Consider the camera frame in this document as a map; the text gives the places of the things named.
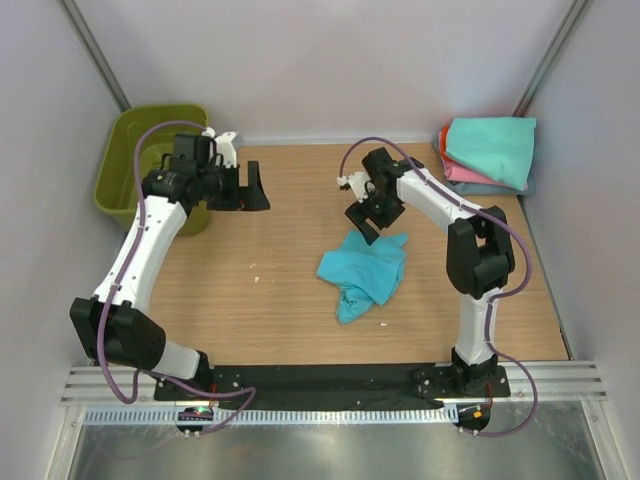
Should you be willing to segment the blue t shirt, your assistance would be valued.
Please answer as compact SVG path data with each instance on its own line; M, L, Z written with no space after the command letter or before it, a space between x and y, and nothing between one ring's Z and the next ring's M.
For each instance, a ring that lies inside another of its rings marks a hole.
M356 230L347 233L336 250L327 251L316 270L321 280L336 286L340 296L336 317L341 325L384 306L404 279L408 235L379 237L369 245Z

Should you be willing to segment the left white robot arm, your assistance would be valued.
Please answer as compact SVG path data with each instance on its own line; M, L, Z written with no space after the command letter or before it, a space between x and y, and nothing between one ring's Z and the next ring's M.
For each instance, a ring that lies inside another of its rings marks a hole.
M116 260L90 298L77 298L70 318L89 358L204 386L204 353L180 346L148 316L153 286L169 247L194 210L265 211L270 203L259 164L240 182L240 136L207 128L178 133L160 165L138 176L138 205Z

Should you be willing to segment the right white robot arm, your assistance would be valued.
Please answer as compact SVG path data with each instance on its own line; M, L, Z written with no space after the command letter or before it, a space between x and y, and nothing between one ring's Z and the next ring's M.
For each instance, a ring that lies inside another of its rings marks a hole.
M503 292L515 269L510 235L484 218L506 222L499 208L482 209L446 188L414 159L394 160L385 148L370 151L363 170L341 174L337 184L353 192L347 218L369 245L407 205L446 233L446 274L460 294L460 327L451 351L451 381L464 395L481 395L497 375L498 355L489 347L495 312L490 300Z

